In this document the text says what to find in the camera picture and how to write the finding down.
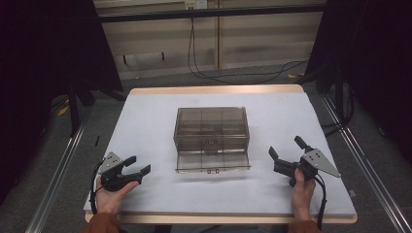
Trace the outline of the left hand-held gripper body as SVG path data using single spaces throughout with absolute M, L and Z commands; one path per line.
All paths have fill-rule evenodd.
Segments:
M 125 167 L 123 161 L 114 152 L 109 152 L 104 158 L 102 165 L 98 170 L 101 178 L 101 184 L 108 191 L 118 191 L 128 183 L 132 182 L 133 174 L 124 175 L 122 169 Z

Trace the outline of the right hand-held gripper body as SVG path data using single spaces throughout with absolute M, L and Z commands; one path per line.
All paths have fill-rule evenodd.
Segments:
M 320 171 L 336 178 L 341 177 L 335 166 L 318 149 L 305 152 L 297 162 L 289 162 L 280 158 L 274 161 L 274 171 L 290 177 L 290 186 L 295 186 L 294 171 L 296 169 L 303 172 L 306 181 L 314 179 Z

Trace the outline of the smoky transparent plastic drawer box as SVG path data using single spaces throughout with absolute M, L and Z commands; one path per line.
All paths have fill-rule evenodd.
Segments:
M 178 109 L 174 130 L 178 152 L 247 151 L 249 141 L 245 107 Z

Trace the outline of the person's left hand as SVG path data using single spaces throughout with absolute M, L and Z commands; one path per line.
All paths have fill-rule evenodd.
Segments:
M 110 214 L 116 216 L 120 212 L 123 198 L 139 185 L 138 182 L 130 182 L 118 191 L 108 191 L 101 184 L 101 179 L 96 180 L 96 209 L 98 214 Z

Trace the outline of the person's right hand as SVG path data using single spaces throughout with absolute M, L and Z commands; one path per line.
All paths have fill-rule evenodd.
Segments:
M 295 221 L 311 219 L 310 205 L 316 183 L 314 180 L 306 181 L 303 172 L 299 169 L 294 171 L 295 186 L 292 191 L 291 208 Z

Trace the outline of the black metal stand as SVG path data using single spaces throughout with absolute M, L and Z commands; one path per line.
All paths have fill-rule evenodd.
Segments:
M 69 80 L 68 100 L 71 118 L 71 137 L 74 137 L 80 127 L 80 119 L 78 113 L 75 81 L 73 79 Z

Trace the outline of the black curtain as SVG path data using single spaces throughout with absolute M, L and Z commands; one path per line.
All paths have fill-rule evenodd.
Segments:
M 412 164 L 412 0 L 326 0 L 305 80 L 338 78 Z
M 0 205 L 36 153 L 52 100 L 122 90 L 93 0 L 0 0 Z

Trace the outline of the black horizontal bar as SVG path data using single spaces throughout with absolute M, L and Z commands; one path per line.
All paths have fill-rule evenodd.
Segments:
M 181 10 L 170 12 L 153 13 L 127 13 L 127 14 L 106 14 L 99 15 L 98 20 L 102 23 L 127 22 L 127 21 L 147 21 L 164 19 L 200 18 L 200 17 L 238 17 L 253 15 L 278 15 L 278 14 L 300 14 L 323 12 L 326 4 L 309 5 L 285 5 L 270 7 L 251 8 L 222 8 L 209 10 Z

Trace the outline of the metal floor rail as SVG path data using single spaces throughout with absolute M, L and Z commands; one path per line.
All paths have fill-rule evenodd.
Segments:
M 377 197 L 380 205 L 383 207 L 385 213 L 387 214 L 391 223 L 395 227 L 396 232 L 412 233 L 412 225 L 408 222 L 400 206 L 397 204 L 396 200 L 387 190 L 384 183 L 376 173 L 375 169 L 369 162 L 356 137 L 353 135 L 352 131 L 348 126 L 344 126 L 340 122 L 340 118 L 338 117 L 336 107 L 330 99 L 330 97 L 327 95 L 323 96 L 322 100 L 333 122 L 338 123 L 340 125 L 340 128 L 338 129 L 340 135 L 345 141 L 352 156 L 357 161 L 359 168 L 361 169 L 373 193 Z
M 78 144 L 82 139 L 85 131 L 85 124 L 82 123 L 70 137 L 68 145 L 59 161 L 59 164 L 52 176 L 51 182 L 38 205 L 34 216 L 31 218 L 24 233 L 42 233 L 45 223 L 52 210 L 57 193 L 62 185 L 65 174 L 70 166 L 71 160 L 77 150 Z

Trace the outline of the white wall socket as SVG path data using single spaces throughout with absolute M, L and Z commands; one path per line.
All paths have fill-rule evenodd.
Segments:
M 207 0 L 185 0 L 186 10 L 205 10 L 208 8 Z

